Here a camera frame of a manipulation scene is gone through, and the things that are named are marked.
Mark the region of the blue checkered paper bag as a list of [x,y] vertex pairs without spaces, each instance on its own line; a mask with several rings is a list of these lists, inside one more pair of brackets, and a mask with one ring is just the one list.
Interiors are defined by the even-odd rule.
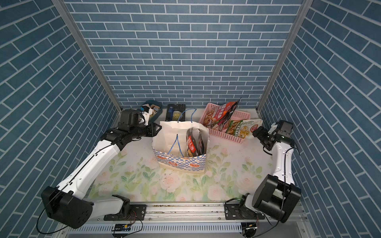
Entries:
[[186,157],[186,132],[194,128],[193,135],[197,140],[198,129],[207,133],[207,149],[209,146],[209,130],[200,123],[190,121],[160,122],[161,131],[153,138],[152,149],[157,161],[171,169],[200,174],[206,169],[206,154],[197,157]]

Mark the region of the black seasoning packet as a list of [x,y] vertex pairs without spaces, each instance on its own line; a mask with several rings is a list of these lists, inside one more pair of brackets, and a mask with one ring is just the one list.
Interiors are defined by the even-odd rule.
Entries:
[[197,157],[200,155],[197,140],[193,135],[194,128],[190,128],[186,132],[186,157]]

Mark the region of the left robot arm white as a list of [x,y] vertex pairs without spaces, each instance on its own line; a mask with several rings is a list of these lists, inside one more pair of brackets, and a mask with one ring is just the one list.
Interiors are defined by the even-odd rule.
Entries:
[[97,176],[124,147],[138,138],[155,137],[162,127],[156,123],[128,127],[126,131],[109,129],[86,159],[56,187],[48,186],[42,193],[44,213],[48,218],[73,229],[89,219],[106,216],[124,220],[131,216],[130,200],[120,195],[99,201],[85,200],[86,193]]

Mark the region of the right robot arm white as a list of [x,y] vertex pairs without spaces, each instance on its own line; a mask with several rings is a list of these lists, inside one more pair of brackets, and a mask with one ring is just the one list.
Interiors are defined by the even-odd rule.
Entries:
[[273,123],[267,130],[263,126],[253,131],[265,153],[272,156],[273,174],[268,174],[254,194],[246,194],[240,202],[242,216],[246,219],[257,212],[285,223],[301,198],[301,189],[292,177],[292,155],[296,149],[291,138],[293,124],[287,121]]

